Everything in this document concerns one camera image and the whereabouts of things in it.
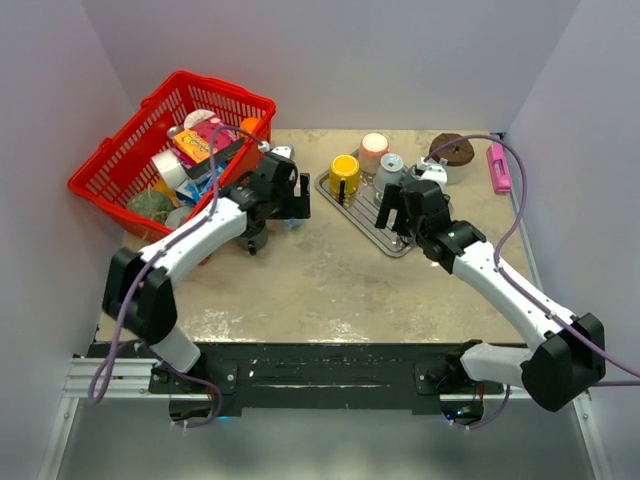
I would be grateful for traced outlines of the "light blue mug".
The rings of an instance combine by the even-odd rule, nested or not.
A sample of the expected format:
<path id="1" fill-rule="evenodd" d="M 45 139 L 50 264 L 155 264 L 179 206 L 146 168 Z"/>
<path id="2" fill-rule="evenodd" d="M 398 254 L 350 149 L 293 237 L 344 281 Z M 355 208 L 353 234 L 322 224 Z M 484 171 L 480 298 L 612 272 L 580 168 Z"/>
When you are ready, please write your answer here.
<path id="1" fill-rule="evenodd" d="M 304 219 L 290 218 L 283 221 L 283 225 L 288 230 L 294 230 L 301 227 L 304 224 Z"/>

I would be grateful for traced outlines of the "yellow mug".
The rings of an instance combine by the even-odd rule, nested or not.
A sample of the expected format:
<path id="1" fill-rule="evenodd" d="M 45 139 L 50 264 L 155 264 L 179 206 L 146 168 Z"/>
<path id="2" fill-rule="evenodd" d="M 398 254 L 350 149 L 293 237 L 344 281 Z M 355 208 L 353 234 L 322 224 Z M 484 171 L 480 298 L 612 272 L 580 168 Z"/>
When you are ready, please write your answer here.
<path id="1" fill-rule="evenodd" d="M 329 188 L 339 203 L 357 192 L 360 185 L 360 163 L 353 155 L 343 154 L 330 163 Z"/>

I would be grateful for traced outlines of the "dark grey mug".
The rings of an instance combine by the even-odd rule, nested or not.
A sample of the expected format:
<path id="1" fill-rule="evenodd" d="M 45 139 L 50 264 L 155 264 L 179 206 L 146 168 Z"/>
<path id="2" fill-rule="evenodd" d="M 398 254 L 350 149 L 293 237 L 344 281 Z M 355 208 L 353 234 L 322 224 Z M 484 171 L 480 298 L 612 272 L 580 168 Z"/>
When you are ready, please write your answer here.
<path id="1" fill-rule="evenodd" d="M 239 246 L 251 256 L 255 256 L 268 243 L 268 230 L 265 224 L 247 229 L 237 238 Z"/>

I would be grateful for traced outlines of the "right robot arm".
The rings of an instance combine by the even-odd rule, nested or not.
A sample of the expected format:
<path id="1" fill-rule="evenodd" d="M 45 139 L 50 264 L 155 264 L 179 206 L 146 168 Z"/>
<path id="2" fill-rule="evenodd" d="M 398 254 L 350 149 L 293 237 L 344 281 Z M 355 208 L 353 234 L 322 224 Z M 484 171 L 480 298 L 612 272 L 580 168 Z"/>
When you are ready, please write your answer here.
<path id="1" fill-rule="evenodd" d="M 502 347 L 470 340 L 448 353 L 442 371 L 452 390 L 466 393 L 483 381 L 516 386 L 556 412 L 604 378 L 602 322 L 573 314 L 495 259 L 484 234 L 451 218 L 449 197 L 436 182 L 387 185 L 376 225 L 413 240 L 427 259 L 481 294 L 525 342 Z"/>

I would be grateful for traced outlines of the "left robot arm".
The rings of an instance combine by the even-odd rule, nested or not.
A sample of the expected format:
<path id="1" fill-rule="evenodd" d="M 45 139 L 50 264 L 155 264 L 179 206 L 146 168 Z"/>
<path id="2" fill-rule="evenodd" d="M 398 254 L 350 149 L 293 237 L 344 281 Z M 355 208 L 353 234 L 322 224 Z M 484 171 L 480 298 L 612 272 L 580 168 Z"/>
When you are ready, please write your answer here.
<path id="1" fill-rule="evenodd" d="M 166 364 L 185 392 L 207 380 L 201 350 L 177 326 L 174 288 L 206 257 L 232 240 L 254 255 L 268 241 L 266 222 L 310 217 L 310 176 L 300 174 L 290 145 L 263 156 L 254 171 L 221 189 L 215 201 L 180 228 L 137 252 L 112 257 L 102 308 Z"/>

